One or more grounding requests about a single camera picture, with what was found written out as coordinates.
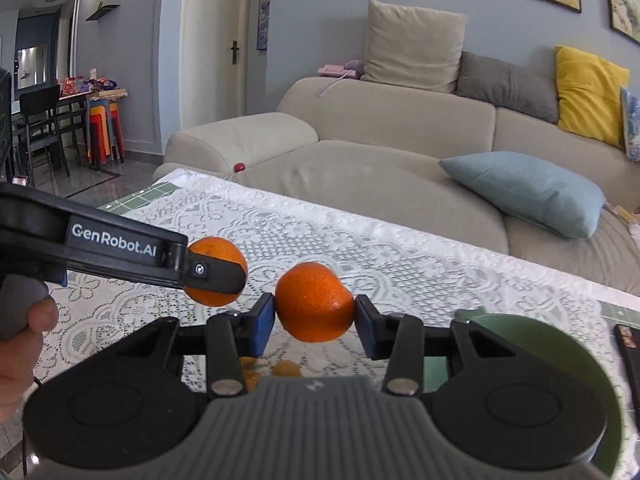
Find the person's left hand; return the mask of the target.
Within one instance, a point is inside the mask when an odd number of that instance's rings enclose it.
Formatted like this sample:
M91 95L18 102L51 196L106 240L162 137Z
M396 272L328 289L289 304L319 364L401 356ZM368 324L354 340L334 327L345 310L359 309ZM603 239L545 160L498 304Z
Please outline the person's left hand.
M0 347L0 419L7 422L34 383L34 368L43 348L43 336L58 324L58 307L51 296L33 304L27 327Z

